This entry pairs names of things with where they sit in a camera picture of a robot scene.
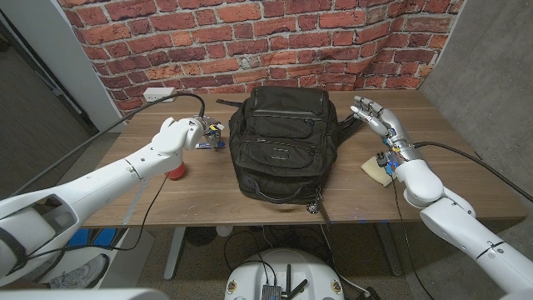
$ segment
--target white power strip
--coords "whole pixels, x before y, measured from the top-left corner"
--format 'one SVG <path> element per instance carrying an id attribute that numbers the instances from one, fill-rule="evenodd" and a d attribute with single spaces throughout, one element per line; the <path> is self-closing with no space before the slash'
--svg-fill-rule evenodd
<path id="1" fill-rule="evenodd" d="M 146 91 L 144 91 L 143 96 L 147 100 L 147 102 L 154 102 L 165 96 L 172 95 L 175 92 L 175 87 L 149 87 Z M 174 101 L 174 99 L 176 99 L 176 97 L 167 99 L 163 102 L 172 102 Z"/>

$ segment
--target black backpack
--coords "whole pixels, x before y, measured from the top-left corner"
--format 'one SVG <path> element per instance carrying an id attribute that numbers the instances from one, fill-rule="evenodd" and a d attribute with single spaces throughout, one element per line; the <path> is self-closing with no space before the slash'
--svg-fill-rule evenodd
<path id="1" fill-rule="evenodd" d="M 270 203 L 319 202 L 337 147 L 359 125 L 353 115 L 337 123 L 327 91 L 254 88 L 229 122 L 239 188 L 248 197 Z"/>

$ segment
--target black cable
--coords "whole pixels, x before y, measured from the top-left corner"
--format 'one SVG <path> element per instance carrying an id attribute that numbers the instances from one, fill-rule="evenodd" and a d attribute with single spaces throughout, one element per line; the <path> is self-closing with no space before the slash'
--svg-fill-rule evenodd
<path id="1" fill-rule="evenodd" d="M 491 171 L 491 173 L 493 173 L 494 175 L 496 175 L 499 179 L 501 179 L 504 183 L 507 183 L 507 185 L 509 185 L 511 188 L 514 188 L 517 192 L 520 193 L 520 195 L 526 197 L 527 200 L 531 201 L 533 203 L 533 197 L 527 193 L 526 191 L 522 190 L 521 188 L 519 188 L 518 186 L 516 186 L 513 182 L 511 182 L 511 180 L 505 178 L 503 175 L 501 175 L 498 171 L 496 171 L 494 168 L 492 168 L 491 166 L 489 166 L 488 164 L 482 162 L 480 159 L 476 158 L 476 157 L 473 157 L 471 156 L 470 154 L 468 153 L 464 153 L 462 152 L 461 150 L 459 149 L 455 149 L 454 147 L 450 147 L 450 146 L 447 146 L 445 144 L 441 144 L 439 142 L 415 142 L 414 143 L 414 146 L 415 148 L 420 148 L 420 147 L 424 147 L 424 146 L 437 146 L 437 147 L 440 147 L 440 148 L 444 148 L 446 150 L 450 150 L 454 153 L 457 153 L 457 154 L 460 154 L 462 156 L 464 156 L 465 158 L 468 158 L 478 164 L 480 164 L 482 167 L 484 167 L 485 169 Z"/>
<path id="2" fill-rule="evenodd" d="M 407 252 L 409 253 L 409 263 L 411 263 L 411 268 L 413 269 L 413 272 L 415 273 L 416 280 L 418 280 L 418 283 L 422 286 L 427 296 L 429 296 L 431 300 L 435 300 L 433 296 L 431 296 L 431 294 L 427 291 L 426 286 L 424 286 L 424 283 L 422 283 L 422 280 L 420 280 L 420 277 L 418 277 L 418 272 L 415 269 L 415 265 L 413 263 L 413 256 L 411 254 L 411 247 L 409 246 L 409 238 L 407 238 L 406 227 L 403 223 L 403 217 L 400 211 L 400 204 L 398 203 L 398 191 L 396 190 L 396 183 L 394 181 L 394 178 L 391 177 L 391 179 L 392 179 L 392 186 L 394 187 L 394 198 L 395 198 L 394 200 L 396 201 L 396 208 L 398 209 L 398 214 L 400 215 L 400 223 L 401 223 L 401 227 L 403 228 L 403 233 L 406 236 Z"/>
<path id="3" fill-rule="evenodd" d="M 37 176 L 35 176 L 34 178 L 30 179 L 28 182 L 24 183 L 23 186 L 21 186 L 17 191 L 12 193 L 9 197 L 15 197 L 18 194 L 22 193 L 25 189 L 29 188 L 37 180 L 41 179 L 48 172 L 52 171 L 55 167 L 57 167 L 60 163 L 64 162 L 67 158 L 71 157 L 74 153 L 76 153 L 79 150 L 81 150 L 82 148 L 86 147 L 87 145 L 92 143 L 95 139 L 101 137 L 104 133 L 107 133 L 111 129 L 115 128 L 118 124 L 128 120 L 130 117 L 134 116 L 136 113 L 139 113 L 139 112 L 149 108 L 150 106 L 156 105 L 156 104 L 158 104 L 158 103 L 160 103 L 162 101 L 165 101 L 167 99 L 171 99 L 171 98 L 179 97 L 179 96 L 190 96 L 190 97 L 194 97 L 194 98 L 198 99 L 200 101 L 200 103 L 202 103 L 202 107 L 200 108 L 200 112 L 198 113 L 198 116 L 200 118 L 203 117 L 203 113 L 206 110 L 206 104 L 203 102 L 203 99 L 200 96 L 198 96 L 198 95 L 195 95 L 195 94 L 189 93 L 189 92 L 176 92 L 176 93 L 173 93 L 172 95 L 168 95 L 168 96 L 159 98 L 158 100 L 156 100 L 154 102 L 150 102 L 150 103 L 148 103 L 148 104 L 146 104 L 144 106 L 141 106 L 140 108 L 135 109 L 134 111 L 132 111 L 129 114 L 127 114 L 126 116 L 121 117 L 118 121 L 114 122 L 109 127 L 105 128 L 101 132 L 99 132 L 96 135 L 94 135 L 93 137 L 89 138 L 87 141 L 83 142 L 81 145 L 75 147 L 71 152 L 69 152 L 65 156 L 59 158 L 59 160 L 56 161 L 54 164 L 52 164 L 50 167 L 47 167 L 44 171 L 40 172 Z"/>

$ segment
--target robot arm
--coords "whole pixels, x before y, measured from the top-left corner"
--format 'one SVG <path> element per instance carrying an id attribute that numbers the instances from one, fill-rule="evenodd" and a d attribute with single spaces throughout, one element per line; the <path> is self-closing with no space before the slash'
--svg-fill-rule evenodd
<path id="1" fill-rule="evenodd" d="M 137 152 L 72 182 L 0 201 L 0 286 L 46 262 L 97 210 L 143 178 L 182 164 L 182 149 L 194 149 L 212 122 L 208 117 L 168 118 L 152 142 Z M 56 203 L 40 212 L 36 203 Z"/>
<path id="2" fill-rule="evenodd" d="M 368 123 L 389 147 L 378 154 L 387 173 L 396 172 L 406 184 L 403 195 L 420 212 L 422 222 L 436 235 L 476 260 L 506 293 L 533 288 L 533 262 L 476 220 L 474 208 L 444 187 L 429 169 L 398 118 L 370 99 L 355 97 L 355 118 Z"/>

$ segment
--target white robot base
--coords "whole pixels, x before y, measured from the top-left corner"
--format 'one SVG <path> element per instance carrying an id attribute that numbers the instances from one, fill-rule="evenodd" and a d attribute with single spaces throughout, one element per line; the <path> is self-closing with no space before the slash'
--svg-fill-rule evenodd
<path id="1" fill-rule="evenodd" d="M 344 294 L 342 291 L 341 280 L 335 271 L 325 262 L 303 252 L 290 248 L 274 248 L 260 252 L 263 262 L 268 263 L 276 273 L 276 286 L 281 288 L 284 297 L 295 289 L 292 298 L 306 300 L 342 300 Z M 256 254 L 247 259 L 248 261 L 260 261 Z M 252 300 L 252 299 L 281 299 L 273 294 L 263 295 L 263 291 L 275 290 L 274 287 L 263 287 L 268 282 L 274 286 L 274 274 L 272 270 L 260 262 L 243 263 L 237 267 L 227 280 L 225 289 L 225 300 Z M 307 280 L 303 288 L 298 286 Z"/>

